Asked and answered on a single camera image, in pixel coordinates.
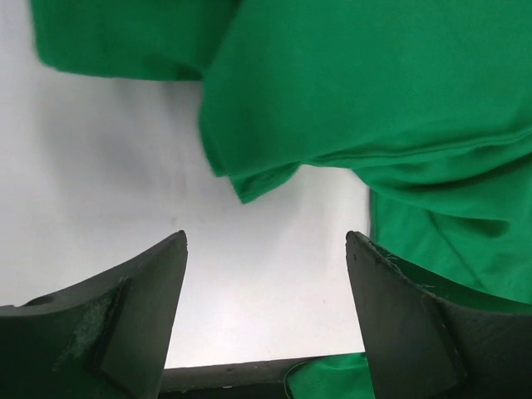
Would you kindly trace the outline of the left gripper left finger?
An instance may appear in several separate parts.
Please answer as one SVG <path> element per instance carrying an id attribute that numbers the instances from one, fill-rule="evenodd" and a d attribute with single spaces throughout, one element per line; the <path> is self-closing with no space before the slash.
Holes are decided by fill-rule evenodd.
<path id="1" fill-rule="evenodd" d="M 80 283 L 2 307 L 2 397 L 157 397 L 187 257 L 179 231 Z"/>

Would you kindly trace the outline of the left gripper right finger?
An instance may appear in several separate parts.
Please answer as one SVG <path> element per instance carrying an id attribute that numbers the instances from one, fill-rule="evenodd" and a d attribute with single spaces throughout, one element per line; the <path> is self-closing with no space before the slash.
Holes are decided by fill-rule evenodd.
<path id="1" fill-rule="evenodd" d="M 529 304 L 455 283 L 361 233 L 346 239 L 376 397 L 530 397 Z"/>

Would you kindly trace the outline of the green t-shirt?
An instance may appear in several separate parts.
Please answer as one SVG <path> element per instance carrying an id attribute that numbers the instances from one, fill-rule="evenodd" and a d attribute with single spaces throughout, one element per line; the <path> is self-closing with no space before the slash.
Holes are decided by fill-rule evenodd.
<path id="1" fill-rule="evenodd" d="M 531 301 L 528 1 L 34 1 L 58 71 L 201 80 L 209 165 L 244 203 L 353 171 L 372 238 Z"/>

